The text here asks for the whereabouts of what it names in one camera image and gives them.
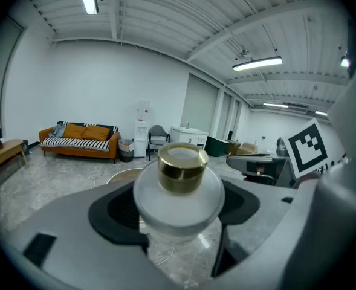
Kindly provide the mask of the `cardboard box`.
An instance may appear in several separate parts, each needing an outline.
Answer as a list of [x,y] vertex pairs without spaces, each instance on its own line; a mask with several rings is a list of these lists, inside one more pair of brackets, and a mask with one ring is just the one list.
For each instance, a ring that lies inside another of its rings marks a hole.
[[236,151],[237,155],[252,155],[258,153],[258,147],[255,144],[244,142]]
[[228,142],[227,154],[235,155],[238,149],[240,148],[241,143],[233,140],[227,140],[227,142]]

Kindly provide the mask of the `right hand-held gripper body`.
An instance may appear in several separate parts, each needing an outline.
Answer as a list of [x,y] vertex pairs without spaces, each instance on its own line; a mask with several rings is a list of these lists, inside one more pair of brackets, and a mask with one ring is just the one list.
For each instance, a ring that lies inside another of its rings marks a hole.
[[328,162],[328,149],[316,119],[281,120],[276,130],[275,156],[282,163],[276,181],[278,187],[294,188],[301,176],[310,172],[322,174],[320,168]]

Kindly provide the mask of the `grey white laundry basket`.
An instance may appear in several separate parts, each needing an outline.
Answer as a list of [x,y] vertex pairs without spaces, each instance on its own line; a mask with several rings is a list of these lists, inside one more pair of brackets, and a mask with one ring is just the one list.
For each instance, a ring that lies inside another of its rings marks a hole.
[[121,162],[128,163],[134,159],[134,141],[121,138],[118,141],[119,159]]

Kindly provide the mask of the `striped black white blanket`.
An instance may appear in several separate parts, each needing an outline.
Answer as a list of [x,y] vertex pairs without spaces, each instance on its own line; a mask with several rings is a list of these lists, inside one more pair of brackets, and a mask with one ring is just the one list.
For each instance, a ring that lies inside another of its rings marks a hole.
[[110,128],[110,133],[106,141],[96,141],[96,140],[86,140],[86,139],[74,139],[74,138],[49,138],[49,133],[52,132],[53,128],[42,130],[39,132],[39,144],[43,148],[72,148],[72,149],[89,149],[99,152],[108,153],[111,147],[114,147],[113,144],[110,144],[111,140],[115,134],[119,132],[117,126],[102,125],[102,124],[88,124],[88,123],[75,123],[69,121],[58,121],[57,124],[68,125],[69,123],[75,124],[78,126],[100,126]]

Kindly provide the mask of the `round glass table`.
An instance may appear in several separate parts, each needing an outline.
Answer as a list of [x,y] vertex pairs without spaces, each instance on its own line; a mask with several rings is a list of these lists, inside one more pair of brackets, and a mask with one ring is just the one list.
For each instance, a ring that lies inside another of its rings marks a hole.
[[138,177],[138,175],[142,172],[142,170],[143,170],[142,168],[122,170],[121,172],[118,172],[115,175],[113,175],[108,180],[107,183],[114,184],[116,182],[122,182],[122,181],[133,181]]

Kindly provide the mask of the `orange cushion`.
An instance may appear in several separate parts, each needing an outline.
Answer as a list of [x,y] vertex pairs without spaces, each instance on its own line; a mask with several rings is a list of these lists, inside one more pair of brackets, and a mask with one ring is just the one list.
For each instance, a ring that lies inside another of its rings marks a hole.
[[62,135],[63,138],[82,139],[87,127],[69,123]]
[[82,139],[106,141],[110,133],[110,128],[100,126],[88,126],[82,135]]

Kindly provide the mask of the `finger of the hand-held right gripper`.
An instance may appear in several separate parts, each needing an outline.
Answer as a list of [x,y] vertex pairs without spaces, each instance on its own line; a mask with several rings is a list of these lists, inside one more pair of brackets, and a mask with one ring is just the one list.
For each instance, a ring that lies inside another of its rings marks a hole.
[[244,155],[229,155],[226,163],[245,177],[245,181],[258,184],[275,185],[275,168],[270,154],[254,153]]

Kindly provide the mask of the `clear water dispenser bottle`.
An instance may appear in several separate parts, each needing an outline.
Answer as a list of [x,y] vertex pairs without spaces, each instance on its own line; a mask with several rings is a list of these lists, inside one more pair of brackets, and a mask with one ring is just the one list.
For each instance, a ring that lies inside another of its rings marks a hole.
[[148,121],[149,110],[150,110],[150,102],[147,100],[140,100],[137,105],[137,120]]

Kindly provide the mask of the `person's right forearm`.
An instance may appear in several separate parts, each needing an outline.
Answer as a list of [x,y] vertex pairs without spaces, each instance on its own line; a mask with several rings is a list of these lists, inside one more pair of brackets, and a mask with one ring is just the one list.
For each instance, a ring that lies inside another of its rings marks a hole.
[[319,174],[319,172],[310,172],[306,175],[301,176],[295,183],[294,188],[298,189],[301,185],[301,183],[308,181],[308,180],[312,180],[312,179],[319,179],[321,176],[321,174]]

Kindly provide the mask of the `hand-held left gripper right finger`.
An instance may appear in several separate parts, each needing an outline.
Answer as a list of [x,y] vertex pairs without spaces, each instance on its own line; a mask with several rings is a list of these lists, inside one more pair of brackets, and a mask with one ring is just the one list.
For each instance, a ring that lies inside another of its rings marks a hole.
[[258,211],[240,225],[226,227],[233,247],[248,256],[223,274],[205,282],[200,290],[281,290],[286,265],[309,215],[317,180],[297,189],[262,185],[224,177],[254,194]]

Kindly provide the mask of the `clear bottle with gold cap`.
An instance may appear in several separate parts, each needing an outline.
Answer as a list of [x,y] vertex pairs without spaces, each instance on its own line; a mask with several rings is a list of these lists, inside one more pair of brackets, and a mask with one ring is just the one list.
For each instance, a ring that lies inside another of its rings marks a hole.
[[168,245],[190,242],[218,217],[225,188],[208,162],[198,146],[169,143],[138,175],[133,197],[153,239]]

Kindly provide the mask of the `white water dispenser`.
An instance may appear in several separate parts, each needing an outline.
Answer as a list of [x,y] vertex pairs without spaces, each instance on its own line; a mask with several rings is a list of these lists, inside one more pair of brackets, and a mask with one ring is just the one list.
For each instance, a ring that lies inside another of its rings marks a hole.
[[149,124],[146,121],[137,120],[135,122],[134,133],[134,157],[141,158],[146,156],[148,143]]

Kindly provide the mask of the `grey-blue garment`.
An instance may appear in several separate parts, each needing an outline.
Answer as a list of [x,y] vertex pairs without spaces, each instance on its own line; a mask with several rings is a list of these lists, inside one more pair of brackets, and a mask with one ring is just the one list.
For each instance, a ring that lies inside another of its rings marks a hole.
[[64,124],[57,124],[51,133],[49,133],[48,137],[49,138],[62,138],[63,134],[65,132],[66,125]]

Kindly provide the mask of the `grey chair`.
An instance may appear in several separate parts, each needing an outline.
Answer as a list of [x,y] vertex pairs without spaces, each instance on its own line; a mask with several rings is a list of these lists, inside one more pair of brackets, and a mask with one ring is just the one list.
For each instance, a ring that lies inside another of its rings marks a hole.
[[161,147],[167,143],[170,143],[170,135],[160,125],[154,125],[148,132],[148,145],[147,151],[150,160],[152,152],[152,145]]

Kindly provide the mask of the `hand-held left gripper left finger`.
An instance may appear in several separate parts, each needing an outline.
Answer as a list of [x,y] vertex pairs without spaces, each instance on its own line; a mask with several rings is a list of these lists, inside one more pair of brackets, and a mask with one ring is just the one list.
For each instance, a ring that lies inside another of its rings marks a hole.
[[[115,245],[90,225],[91,204],[125,186],[104,184],[57,198],[15,228],[4,242],[22,275],[44,290],[176,290],[139,245]],[[38,234],[54,237],[41,265],[24,255]]]

